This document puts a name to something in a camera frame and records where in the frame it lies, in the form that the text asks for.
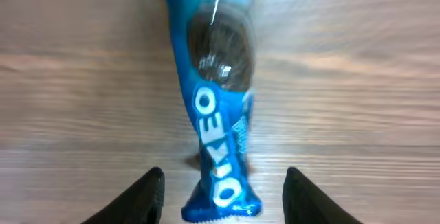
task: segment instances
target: blue wrapper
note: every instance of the blue wrapper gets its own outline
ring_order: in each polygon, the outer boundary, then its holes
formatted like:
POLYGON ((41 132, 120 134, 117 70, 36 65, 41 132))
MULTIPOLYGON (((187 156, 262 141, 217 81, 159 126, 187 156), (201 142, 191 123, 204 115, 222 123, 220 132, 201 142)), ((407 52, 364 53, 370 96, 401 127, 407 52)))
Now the blue wrapper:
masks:
POLYGON ((262 205, 249 185, 245 156, 254 101, 252 0, 166 1, 181 92, 201 157, 201 180, 182 218, 256 216, 262 205))

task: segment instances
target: plastic packaging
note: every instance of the plastic packaging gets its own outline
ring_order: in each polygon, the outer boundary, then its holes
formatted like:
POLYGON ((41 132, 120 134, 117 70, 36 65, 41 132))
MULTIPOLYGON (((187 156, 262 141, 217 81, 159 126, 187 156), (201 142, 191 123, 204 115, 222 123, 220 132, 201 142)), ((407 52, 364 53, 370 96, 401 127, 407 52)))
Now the plastic packaging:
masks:
POLYGON ((253 0, 166 0, 186 110, 199 136, 201 180, 185 221, 256 216, 246 144, 254 101, 253 0))

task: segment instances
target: white lettering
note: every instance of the white lettering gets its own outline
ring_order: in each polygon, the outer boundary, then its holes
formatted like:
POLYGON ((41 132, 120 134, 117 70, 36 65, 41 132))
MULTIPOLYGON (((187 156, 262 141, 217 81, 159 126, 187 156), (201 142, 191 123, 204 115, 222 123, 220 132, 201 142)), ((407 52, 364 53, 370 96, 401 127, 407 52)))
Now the white lettering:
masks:
POLYGON ((199 120, 200 138, 203 144, 208 144, 215 140, 225 137, 225 131, 223 129, 223 120, 220 113, 215 113, 214 117, 208 117, 208 127, 205 127, 205 120, 201 118, 199 120), (215 118, 217 127, 214 127, 212 119, 215 118))
POLYGON ((237 199, 237 197, 240 196, 241 190, 242 189, 240 182, 232 177, 228 177, 224 180, 216 182, 214 186, 214 197, 213 197, 215 205, 223 208, 228 207, 233 201, 237 199), (229 189, 233 190, 234 193, 230 195, 227 199, 222 199, 220 197, 221 193, 224 190, 229 190, 229 189))
POLYGON ((220 163, 221 160, 223 160, 223 158, 226 157, 229 153, 226 143, 222 143, 219 149, 215 149, 211 146, 207 147, 206 149, 208 150, 208 153, 211 155, 216 164, 220 163))
POLYGON ((221 179, 224 176, 228 175, 230 172, 232 172, 232 166, 231 163, 224 164, 222 166, 217 166, 212 169, 212 173, 217 178, 221 179))
POLYGON ((202 114, 202 115, 210 115, 215 110, 215 94, 214 92, 207 88, 207 87, 201 87, 195 96, 195 108, 202 114), (202 101, 202 98, 206 99, 206 103, 200 103, 202 101))

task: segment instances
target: wood grain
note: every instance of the wood grain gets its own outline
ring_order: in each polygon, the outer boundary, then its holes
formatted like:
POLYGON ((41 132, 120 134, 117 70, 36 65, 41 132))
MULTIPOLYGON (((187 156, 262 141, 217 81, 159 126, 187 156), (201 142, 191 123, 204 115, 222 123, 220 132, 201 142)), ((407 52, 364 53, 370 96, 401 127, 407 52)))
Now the wood grain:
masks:
MULTIPOLYGON (((149 168, 199 178, 162 0, 0 0, 0 223, 79 223, 149 168)), ((296 166, 365 223, 440 221, 438 0, 256 0, 251 182, 296 166)))

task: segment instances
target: wooden floor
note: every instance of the wooden floor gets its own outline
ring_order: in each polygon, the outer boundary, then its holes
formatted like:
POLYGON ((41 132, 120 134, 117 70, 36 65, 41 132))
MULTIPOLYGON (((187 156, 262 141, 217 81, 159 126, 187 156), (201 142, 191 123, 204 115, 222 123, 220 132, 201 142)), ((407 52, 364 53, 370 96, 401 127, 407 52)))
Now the wooden floor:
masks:
MULTIPOLYGON (((440 223, 439 0, 256 0, 251 182, 296 166, 365 223, 440 223)), ((199 179, 162 0, 0 0, 0 223, 79 223, 153 166, 199 179)))

